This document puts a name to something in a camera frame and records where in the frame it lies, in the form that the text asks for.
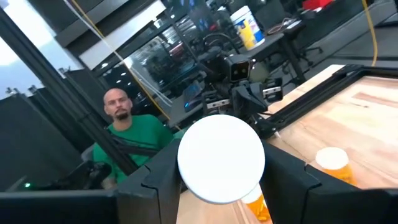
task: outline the orange cup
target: orange cup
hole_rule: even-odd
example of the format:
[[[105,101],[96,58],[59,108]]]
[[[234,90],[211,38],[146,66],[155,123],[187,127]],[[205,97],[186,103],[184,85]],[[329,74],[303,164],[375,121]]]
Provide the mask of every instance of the orange cup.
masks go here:
[[[351,185],[356,185],[347,153],[337,147],[326,147],[317,152],[315,158],[323,172]]]
[[[250,208],[259,221],[264,222],[271,219],[259,184],[257,184],[249,194],[242,198],[242,202]]]

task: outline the wooden table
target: wooden table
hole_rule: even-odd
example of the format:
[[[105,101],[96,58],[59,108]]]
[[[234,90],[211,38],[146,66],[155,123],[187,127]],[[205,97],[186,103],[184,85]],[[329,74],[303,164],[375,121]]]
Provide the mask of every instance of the wooden table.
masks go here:
[[[275,113],[343,65],[331,65],[270,105]],[[358,187],[398,187],[398,80],[365,77],[280,131],[268,142],[317,167],[318,150],[344,149]],[[259,223],[241,202],[211,205],[181,194],[178,224]]]

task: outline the green shirt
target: green shirt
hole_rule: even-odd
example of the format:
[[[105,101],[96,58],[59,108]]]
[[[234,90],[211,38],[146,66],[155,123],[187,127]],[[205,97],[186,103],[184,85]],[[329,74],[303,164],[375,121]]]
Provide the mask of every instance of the green shirt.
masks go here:
[[[131,140],[135,146],[153,147],[157,151],[167,146],[174,138],[171,131],[163,126],[155,116],[150,114],[133,116],[132,125],[127,130],[117,131],[112,124],[109,126],[109,130],[121,138]],[[149,159],[147,156],[133,154],[130,157],[138,166],[145,164]],[[110,177],[114,177],[117,183],[122,182],[126,178],[122,170],[97,143],[94,145],[94,161],[106,162],[111,165],[112,173]]]

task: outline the yellow cable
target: yellow cable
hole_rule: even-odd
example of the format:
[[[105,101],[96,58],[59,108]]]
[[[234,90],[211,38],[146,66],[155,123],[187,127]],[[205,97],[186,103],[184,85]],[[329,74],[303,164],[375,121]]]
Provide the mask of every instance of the yellow cable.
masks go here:
[[[94,22],[86,15],[86,13],[84,12],[84,10],[79,6],[79,4],[75,1],[75,0],[71,0],[72,3],[75,5],[75,7],[79,10],[79,12],[83,15],[83,17],[91,24],[92,28],[94,28],[95,31],[97,31],[97,33],[104,39],[103,41],[110,46],[106,41],[105,41],[105,36],[103,35],[103,33],[95,26]],[[134,75],[134,72],[127,66],[127,64],[124,62],[124,59],[122,58],[122,56],[120,56],[117,52],[116,49],[112,47],[112,51],[113,53],[120,59],[120,61],[122,61],[123,65],[127,68],[127,70],[129,71],[129,73],[132,75],[133,79],[135,79],[135,81],[138,83],[138,85],[142,88],[142,90],[144,90],[145,94],[148,96],[148,98],[151,100],[151,102],[156,106],[156,108],[168,119],[170,120],[170,117],[166,114],[166,112],[157,104],[157,102],[155,101],[155,99],[153,99],[153,97],[150,95],[150,93],[145,89],[144,85],[138,80],[138,78],[136,78],[136,76]],[[182,131],[180,127],[175,126],[175,128],[177,128],[179,131]]]
[[[369,30],[371,31],[371,35],[372,35],[372,41],[373,41],[373,62],[372,62],[372,66],[375,66],[376,65],[376,61],[377,61],[377,54],[378,54],[376,33],[374,31],[371,14],[369,13],[369,7],[368,7],[368,4],[366,3],[366,0],[362,0],[362,5],[363,5],[364,10],[365,10],[366,19],[368,20]]]

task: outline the workbench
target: workbench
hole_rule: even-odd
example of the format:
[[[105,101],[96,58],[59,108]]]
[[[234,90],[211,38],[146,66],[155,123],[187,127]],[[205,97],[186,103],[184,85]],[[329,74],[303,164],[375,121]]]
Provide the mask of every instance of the workbench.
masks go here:
[[[296,100],[344,65],[331,65],[269,107],[270,113]],[[317,167],[318,150],[344,149],[358,187],[398,187],[398,80],[365,77],[280,131],[268,143]],[[245,204],[212,205],[188,191],[181,194],[178,224],[260,223]]]

